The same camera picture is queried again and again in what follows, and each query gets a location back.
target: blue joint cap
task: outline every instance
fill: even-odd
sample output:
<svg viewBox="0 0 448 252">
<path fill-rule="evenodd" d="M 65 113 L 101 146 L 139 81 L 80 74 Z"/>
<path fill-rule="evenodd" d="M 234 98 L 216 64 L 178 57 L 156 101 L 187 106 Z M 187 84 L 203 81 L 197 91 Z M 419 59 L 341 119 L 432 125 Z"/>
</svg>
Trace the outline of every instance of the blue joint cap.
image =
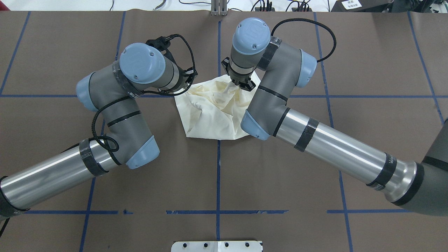
<svg viewBox="0 0 448 252">
<path fill-rule="evenodd" d="M 148 139 L 146 143 L 130 158 L 126 165 L 130 169 L 138 168 L 153 161 L 160 154 L 159 147 L 155 142 L 154 136 Z"/>
<path fill-rule="evenodd" d="M 96 112 L 98 109 L 93 105 L 92 99 L 90 98 L 90 91 L 89 91 L 89 84 L 90 84 L 90 78 L 92 77 L 92 74 L 95 72 L 87 75 L 86 77 L 82 78 L 76 84 L 76 96 L 78 96 L 78 100 L 84 104 L 84 107 L 86 107 L 88 110 Z"/>
<path fill-rule="evenodd" d="M 254 55 L 263 51 L 269 41 L 271 41 L 269 27 L 256 17 L 241 21 L 232 38 L 233 48 L 242 55 Z"/>
<path fill-rule="evenodd" d="M 247 109 L 241 121 L 241 128 L 258 139 L 267 140 L 269 138 L 269 134 L 255 121 Z"/>
<path fill-rule="evenodd" d="M 143 43 L 133 43 L 121 53 L 120 68 L 130 81 L 149 84 L 164 74 L 165 58 L 154 47 Z"/>
<path fill-rule="evenodd" d="M 302 53 L 302 62 L 300 64 L 300 75 L 296 87 L 306 86 L 311 77 L 313 77 L 317 66 L 316 58 L 304 52 L 302 49 L 300 49 L 300 52 Z"/>
</svg>

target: red object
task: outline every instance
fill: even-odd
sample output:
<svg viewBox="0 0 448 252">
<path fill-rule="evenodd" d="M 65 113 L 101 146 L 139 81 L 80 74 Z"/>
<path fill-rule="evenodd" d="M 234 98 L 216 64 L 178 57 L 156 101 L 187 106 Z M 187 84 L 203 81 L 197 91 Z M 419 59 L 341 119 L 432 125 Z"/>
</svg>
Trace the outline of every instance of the red object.
<svg viewBox="0 0 448 252">
<path fill-rule="evenodd" d="M 10 10 L 2 1 L 0 1 L 0 10 Z"/>
</svg>

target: label sticker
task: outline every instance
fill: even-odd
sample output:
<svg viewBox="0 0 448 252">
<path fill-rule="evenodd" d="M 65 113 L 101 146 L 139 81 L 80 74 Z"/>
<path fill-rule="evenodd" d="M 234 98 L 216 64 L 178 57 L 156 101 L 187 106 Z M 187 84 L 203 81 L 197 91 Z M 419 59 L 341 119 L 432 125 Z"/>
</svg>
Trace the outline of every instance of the label sticker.
<svg viewBox="0 0 448 252">
<path fill-rule="evenodd" d="M 345 9 L 356 9 L 362 7 L 362 5 L 359 3 L 358 0 L 344 1 L 342 2 L 342 5 L 344 6 Z"/>
</svg>

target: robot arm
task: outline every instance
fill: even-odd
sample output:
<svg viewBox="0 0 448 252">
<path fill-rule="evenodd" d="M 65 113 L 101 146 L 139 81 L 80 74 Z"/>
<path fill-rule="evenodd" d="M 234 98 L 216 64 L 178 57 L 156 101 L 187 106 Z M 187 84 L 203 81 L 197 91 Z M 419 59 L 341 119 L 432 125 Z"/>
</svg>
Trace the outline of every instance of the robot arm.
<svg viewBox="0 0 448 252">
<path fill-rule="evenodd" d="M 223 67 L 236 85 L 252 90 L 255 68 L 266 71 L 241 127 L 267 140 L 277 137 L 301 152 L 326 161 L 385 194 L 393 204 L 428 215 L 448 215 L 448 123 L 422 163 L 401 161 L 286 107 L 295 86 L 304 87 L 316 59 L 270 36 L 263 20 L 248 18 L 237 27 Z"/>
<path fill-rule="evenodd" d="M 176 36 L 179 35 L 131 44 L 119 61 L 91 73 L 77 84 L 79 100 L 89 110 L 97 111 L 94 121 L 99 112 L 103 113 L 110 133 L 95 140 L 85 139 L 55 157 L 3 177 L 0 221 L 24 213 L 33 205 L 121 164 L 135 169 L 159 155 L 154 136 L 134 98 L 150 87 L 159 90 L 153 93 L 173 95 L 169 92 L 191 85 L 197 75 L 194 66 L 182 70 L 167 49 L 169 41 Z"/>
</svg>

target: white cloth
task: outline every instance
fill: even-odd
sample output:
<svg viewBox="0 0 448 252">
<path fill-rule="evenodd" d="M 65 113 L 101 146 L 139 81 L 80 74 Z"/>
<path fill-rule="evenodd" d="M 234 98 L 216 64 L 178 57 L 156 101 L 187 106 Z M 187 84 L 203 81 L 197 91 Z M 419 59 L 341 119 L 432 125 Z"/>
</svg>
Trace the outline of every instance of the white cloth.
<svg viewBox="0 0 448 252">
<path fill-rule="evenodd" d="M 255 72 L 251 79 L 258 87 L 260 79 Z M 247 136 L 240 124 L 255 91 L 240 89 L 228 75 L 193 84 L 186 93 L 175 96 L 185 134 L 217 140 Z"/>
</svg>

